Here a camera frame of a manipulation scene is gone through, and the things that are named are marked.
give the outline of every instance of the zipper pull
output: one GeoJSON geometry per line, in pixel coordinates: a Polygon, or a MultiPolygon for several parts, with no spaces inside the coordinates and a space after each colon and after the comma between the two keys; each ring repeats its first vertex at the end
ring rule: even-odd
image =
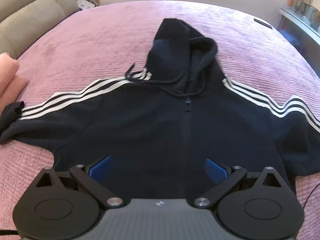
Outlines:
{"type": "Polygon", "coordinates": [[[190,112],[191,111],[191,99],[187,98],[185,102],[187,104],[186,112],[190,112]]]}

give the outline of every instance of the pink bedspread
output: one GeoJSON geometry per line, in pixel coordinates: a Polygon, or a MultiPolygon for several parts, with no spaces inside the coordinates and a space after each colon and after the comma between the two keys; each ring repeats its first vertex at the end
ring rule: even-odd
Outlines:
{"type": "MultiPolygon", "coordinates": [[[[320,117],[319,78],[276,30],[242,12],[179,1],[118,3],[70,16],[19,58],[19,74],[30,79],[20,99],[31,106],[54,92],[81,90],[95,79],[123,75],[133,62],[142,67],[165,17],[182,19],[213,38],[219,47],[218,61],[231,78],[278,103],[297,94],[320,117]]],[[[16,202],[37,173],[52,164],[52,154],[39,147],[17,141],[0,146],[0,228],[15,228],[11,215],[16,202]]],[[[318,181],[320,174],[297,178],[301,203],[318,181]]],[[[298,239],[320,239],[319,194],[320,189],[305,208],[298,239]]]]}

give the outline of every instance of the blue gripper pad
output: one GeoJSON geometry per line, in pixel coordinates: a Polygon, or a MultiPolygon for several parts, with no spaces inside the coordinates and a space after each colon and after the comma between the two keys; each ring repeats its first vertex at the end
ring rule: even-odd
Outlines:
{"type": "Polygon", "coordinates": [[[103,182],[106,178],[108,171],[111,168],[111,157],[106,156],[102,160],[100,160],[97,164],[92,166],[89,171],[89,177],[93,178],[96,182],[103,182]]]}
{"type": "Polygon", "coordinates": [[[231,169],[222,167],[221,164],[217,164],[210,159],[205,161],[205,171],[210,179],[216,184],[226,179],[231,174],[231,169]]]}

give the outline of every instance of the hoodie's right sleeve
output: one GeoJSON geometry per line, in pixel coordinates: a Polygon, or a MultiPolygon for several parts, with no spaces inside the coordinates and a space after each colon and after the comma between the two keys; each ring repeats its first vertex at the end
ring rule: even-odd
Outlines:
{"type": "Polygon", "coordinates": [[[23,102],[9,104],[0,117],[0,144],[15,139],[55,153],[90,125],[100,101],[94,97],[28,108],[23,108],[23,102]]]}

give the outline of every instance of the triangular cutout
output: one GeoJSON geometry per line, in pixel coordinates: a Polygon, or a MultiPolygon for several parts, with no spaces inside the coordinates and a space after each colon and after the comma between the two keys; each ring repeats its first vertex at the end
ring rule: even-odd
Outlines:
{"type": "Polygon", "coordinates": [[[266,179],[263,182],[263,185],[272,186],[272,187],[281,187],[280,183],[272,173],[268,173],[268,175],[266,176],[266,179]]]}
{"type": "Polygon", "coordinates": [[[39,180],[36,187],[46,187],[46,186],[52,186],[50,174],[45,173],[42,178],[39,180]]]}

